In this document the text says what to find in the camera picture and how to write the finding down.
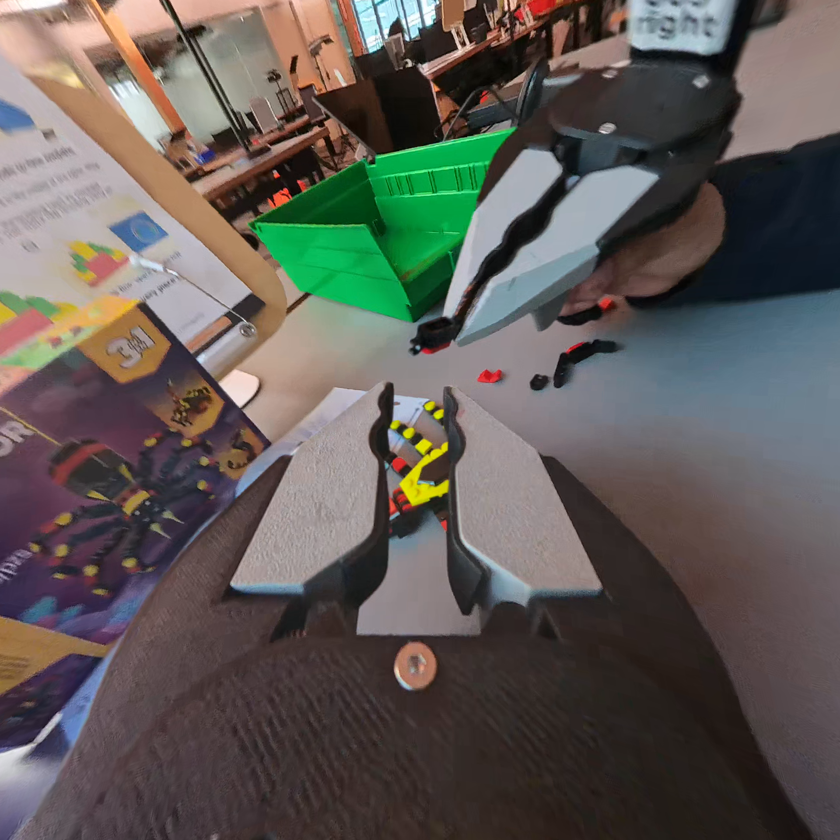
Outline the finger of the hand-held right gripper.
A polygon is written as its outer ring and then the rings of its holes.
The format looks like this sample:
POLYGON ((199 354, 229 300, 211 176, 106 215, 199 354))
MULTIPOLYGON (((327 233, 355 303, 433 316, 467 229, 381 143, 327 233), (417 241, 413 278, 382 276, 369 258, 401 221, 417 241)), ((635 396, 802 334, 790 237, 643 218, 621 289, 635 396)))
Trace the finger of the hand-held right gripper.
POLYGON ((653 171, 599 171, 580 179, 545 230, 484 284, 454 343, 482 340, 587 278, 601 254, 599 240, 657 182, 653 171))
POLYGON ((444 305, 444 316, 463 322, 487 282, 507 268, 519 229, 554 187, 563 165, 548 149, 521 151, 479 202, 469 222, 444 305))

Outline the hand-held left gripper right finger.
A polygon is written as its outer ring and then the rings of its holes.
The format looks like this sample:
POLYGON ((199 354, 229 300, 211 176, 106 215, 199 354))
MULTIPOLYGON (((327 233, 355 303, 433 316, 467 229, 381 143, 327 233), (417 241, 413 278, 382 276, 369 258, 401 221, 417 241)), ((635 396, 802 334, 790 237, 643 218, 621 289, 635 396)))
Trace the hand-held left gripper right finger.
POLYGON ((604 584, 539 451, 454 386, 448 443, 447 574, 482 634, 531 627, 558 608, 604 611, 604 584))

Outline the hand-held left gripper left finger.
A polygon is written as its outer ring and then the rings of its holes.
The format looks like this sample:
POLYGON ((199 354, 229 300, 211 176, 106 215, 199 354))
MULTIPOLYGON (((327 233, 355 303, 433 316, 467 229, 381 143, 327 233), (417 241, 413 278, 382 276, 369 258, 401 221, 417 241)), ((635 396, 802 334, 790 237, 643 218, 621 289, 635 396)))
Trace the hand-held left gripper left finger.
POLYGON ((299 444, 233 574, 235 592, 357 611, 382 584, 393 398, 381 382, 299 444))

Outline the black and yellow lego model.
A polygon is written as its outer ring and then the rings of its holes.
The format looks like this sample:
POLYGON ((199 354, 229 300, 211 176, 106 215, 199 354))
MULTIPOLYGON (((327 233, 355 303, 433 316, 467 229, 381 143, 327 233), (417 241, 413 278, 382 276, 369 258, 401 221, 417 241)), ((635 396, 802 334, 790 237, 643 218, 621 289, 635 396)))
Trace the black and yellow lego model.
POLYGON ((436 443, 416 425, 395 418, 390 433, 410 448, 414 461, 406 460, 402 450, 389 447, 385 463, 399 482, 389 498, 389 536, 403 539, 415 533, 425 512, 430 512, 448 530, 448 488, 450 464, 448 442, 436 443))

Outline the black lego piece red underside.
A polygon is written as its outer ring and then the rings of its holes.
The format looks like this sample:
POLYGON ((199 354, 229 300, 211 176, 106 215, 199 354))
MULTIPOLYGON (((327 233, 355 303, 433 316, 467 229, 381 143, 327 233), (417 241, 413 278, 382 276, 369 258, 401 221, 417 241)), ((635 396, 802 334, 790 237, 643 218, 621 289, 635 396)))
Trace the black lego piece red underside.
POLYGON ((435 354, 446 349, 458 337, 459 331, 458 321, 447 317, 422 322, 409 343, 408 352, 411 355, 435 354))

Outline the person's right forearm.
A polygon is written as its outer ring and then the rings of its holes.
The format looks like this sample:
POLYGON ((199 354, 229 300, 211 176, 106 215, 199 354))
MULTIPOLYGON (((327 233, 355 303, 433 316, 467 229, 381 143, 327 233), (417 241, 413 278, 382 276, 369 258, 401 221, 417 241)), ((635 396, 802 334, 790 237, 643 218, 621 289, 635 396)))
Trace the person's right forearm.
POLYGON ((710 183, 726 213, 708 262, 636 309, 800 296, 839 288, 839 135, 717 166, 710 183))

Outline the black lego limb red joint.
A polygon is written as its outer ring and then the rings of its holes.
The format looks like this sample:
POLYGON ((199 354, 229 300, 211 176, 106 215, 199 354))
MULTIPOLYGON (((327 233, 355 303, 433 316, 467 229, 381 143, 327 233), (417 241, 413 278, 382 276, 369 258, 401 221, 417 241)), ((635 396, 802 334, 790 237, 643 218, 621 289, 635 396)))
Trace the black lego limb red joint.
POLYGON ((560 354, 553 373, 553 387, 560 389, 572 376, 574 368, 599 354, 614 354, 622 345, 612 340, 594 339, 580 342, 560 354))

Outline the lego set box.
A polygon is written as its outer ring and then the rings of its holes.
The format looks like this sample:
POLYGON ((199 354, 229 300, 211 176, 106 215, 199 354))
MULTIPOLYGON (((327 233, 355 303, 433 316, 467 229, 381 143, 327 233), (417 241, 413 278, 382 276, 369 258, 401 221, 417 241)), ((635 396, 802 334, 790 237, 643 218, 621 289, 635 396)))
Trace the lego set box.
POLYGON ((2 326, 1 747, 36 741, 268 438, 152 310, 2 326))

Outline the person's right hand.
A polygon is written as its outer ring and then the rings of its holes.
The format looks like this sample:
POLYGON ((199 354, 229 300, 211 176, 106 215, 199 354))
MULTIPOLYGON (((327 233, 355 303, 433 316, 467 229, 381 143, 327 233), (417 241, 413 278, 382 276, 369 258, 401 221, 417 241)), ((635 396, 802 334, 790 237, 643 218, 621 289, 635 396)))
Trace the person's right hand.
POLYGON ((675 222, 606 257, 568 292, 560 315, 572 317, 597 308, 605 297, 651 298, 666 293, 708 262, 721 246, 725 227, 721 195, 706 182, 675 222))

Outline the black chair back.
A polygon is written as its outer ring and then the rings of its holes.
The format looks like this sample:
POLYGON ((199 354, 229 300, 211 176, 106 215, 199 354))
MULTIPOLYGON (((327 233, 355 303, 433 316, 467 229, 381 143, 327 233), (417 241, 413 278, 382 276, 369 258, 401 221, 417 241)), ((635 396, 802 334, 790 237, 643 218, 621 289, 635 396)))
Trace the black chair back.
POLYGON ((415 66, 326 91, 315 101, 369 157, 440 141, 433 85, 415 66))

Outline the green plastic bin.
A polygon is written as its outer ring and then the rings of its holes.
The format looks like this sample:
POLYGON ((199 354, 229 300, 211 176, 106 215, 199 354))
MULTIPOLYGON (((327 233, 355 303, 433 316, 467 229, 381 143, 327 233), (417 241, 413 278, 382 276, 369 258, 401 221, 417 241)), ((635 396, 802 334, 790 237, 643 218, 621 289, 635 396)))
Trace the green plastic bin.
POLYGON ((250 227, 300 291, 404 322, 445 298, 511 129, 361 161, 250 227))

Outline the wooden work table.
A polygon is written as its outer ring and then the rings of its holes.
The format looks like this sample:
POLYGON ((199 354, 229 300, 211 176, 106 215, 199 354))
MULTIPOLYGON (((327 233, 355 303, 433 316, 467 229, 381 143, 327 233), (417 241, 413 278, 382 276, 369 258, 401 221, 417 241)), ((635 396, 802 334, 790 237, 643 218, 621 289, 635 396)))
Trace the wooden work table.
POLYGON ((291 137, 256 157, 206 174, 192 183, 192 189, 230 223, 245 214, 257 214, 260 205, 283 189, 281 179, 273 174, 301 152, 312 151, 319 141, 328 137, 327 127, 291 137))

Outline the black metal pole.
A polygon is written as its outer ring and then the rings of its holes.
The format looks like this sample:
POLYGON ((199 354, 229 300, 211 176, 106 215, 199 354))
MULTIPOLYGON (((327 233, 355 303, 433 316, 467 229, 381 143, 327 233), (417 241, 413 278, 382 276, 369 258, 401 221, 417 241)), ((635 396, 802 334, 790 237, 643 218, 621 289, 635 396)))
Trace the black metal pole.
POLYGON ((196 61, 206 84, 209 86, 214 98, 216 99, 218 106, 223 111, 223 114, 231 130, 234 132, 234 136, 238 144, 244 150, 245 156, 250 159, 251 157, 253 157, 254 151, 252 149, 251 142, 249 141, 249 136, 247 134, 245 124, 234 110, 226 91, 224 90, 220 80, 218 79, 215 70, 209 63, 202 47, 198 43, 196 37, 191 34, 187 27, 184 26, 183 22, 181 21, 177 12, 175 11, 172 2, 160 1, 159 3, 163 7, 164 11, 167 13, 168 17, 173 22, 173 25, 178 35, 181 37, 185 47, 194 57, 194 60, 196 61))

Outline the cardboard framed sign board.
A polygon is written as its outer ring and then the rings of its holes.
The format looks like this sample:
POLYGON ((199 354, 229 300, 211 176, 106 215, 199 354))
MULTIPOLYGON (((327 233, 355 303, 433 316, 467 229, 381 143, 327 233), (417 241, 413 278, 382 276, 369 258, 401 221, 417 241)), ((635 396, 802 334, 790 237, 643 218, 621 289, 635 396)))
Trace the cardboard framed sign board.
POLYGON ((144 301, 245 407, 278 330, 277 273, 33 15, 2 2, 2 354, 108 296, 144 301))

